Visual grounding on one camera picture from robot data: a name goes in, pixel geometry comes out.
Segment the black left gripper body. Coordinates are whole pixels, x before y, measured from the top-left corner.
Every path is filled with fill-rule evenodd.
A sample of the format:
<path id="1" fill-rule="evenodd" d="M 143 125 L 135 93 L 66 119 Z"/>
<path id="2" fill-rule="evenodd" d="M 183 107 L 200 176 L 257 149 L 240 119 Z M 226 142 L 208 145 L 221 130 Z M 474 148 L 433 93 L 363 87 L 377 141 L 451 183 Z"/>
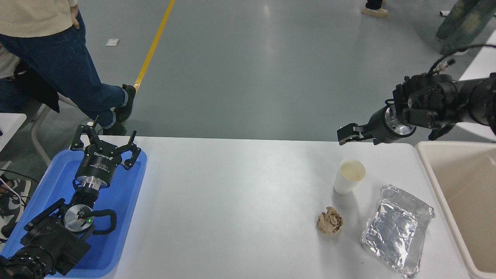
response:
<path id="1" fill-rule="evenodd" d="M 83 183 L 85 178 L 95 177 L 103 183 L 111 183 L 117 164 L 122 161 L 121 156 L 117 155 L 116 149 L 116 145 L 107 142 L 87 146 L 75 179 Z"/>

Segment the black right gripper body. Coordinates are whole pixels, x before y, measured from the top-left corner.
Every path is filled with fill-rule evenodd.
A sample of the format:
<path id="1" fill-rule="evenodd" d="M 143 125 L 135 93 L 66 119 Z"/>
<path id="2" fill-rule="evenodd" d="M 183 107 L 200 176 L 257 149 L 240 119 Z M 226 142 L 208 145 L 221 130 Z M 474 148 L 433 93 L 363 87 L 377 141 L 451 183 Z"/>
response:
<path id="1" fill-rule="evenodd" d="M 396 136 L 386 122 L 386 116 L 389 115 L 389 111 L 390 106 L 384 106 L 370 117 L 367 130 L 373 138 L 374 145 L 394 143 L 396 141 Z"/>

